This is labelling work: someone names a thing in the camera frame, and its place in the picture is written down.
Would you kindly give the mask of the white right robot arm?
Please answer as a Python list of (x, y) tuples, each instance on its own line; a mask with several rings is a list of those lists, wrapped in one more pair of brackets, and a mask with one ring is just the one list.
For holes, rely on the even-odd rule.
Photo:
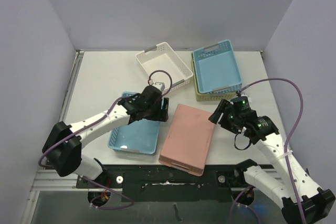
[(234, 182), (254, 186), (280, 209), (287, 223), (316, 223), (328, 216), (335, 195), (322, 189), (302, 168), (292, 151), (285, 151), (282, 136), (267, 116), (258, 116), (246, 96), (222, 99), (209, 121), (237, 135), (243, 134), (269, 160), (280, 176), (277, 181), (256, 162), (247, 159), (235, 167)]

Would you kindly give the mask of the light blue plastic basket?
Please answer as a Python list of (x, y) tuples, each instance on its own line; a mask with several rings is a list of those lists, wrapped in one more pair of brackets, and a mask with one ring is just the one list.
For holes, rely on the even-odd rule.
[(153, 155), (156, 152), (160, 122), (136, 121), (111, 131), (108, 148), (116, 152)]

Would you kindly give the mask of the pink plastic basket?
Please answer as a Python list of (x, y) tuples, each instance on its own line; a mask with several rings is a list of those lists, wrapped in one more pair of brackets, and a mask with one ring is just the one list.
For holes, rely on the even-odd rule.
[(210, 116), (210, 112), (178, 104), (159, 163), (202, 176), (215, 127)]

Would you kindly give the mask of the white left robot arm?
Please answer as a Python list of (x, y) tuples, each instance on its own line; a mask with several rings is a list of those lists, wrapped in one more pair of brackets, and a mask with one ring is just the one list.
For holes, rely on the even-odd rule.
[(156, 82), (141, 93), (117, 98), (111, 107), (77, 123), (61, 121), (54, 125), (42, 150), (60, 177), (76, 174), (88, 178), (96, 188), (105, 185), (107, 175), (98, 160), (82, 153), (89, 143), (121, 126), (143, 119), (166, 122), (169, 99), (163, 94), (164, 84)]

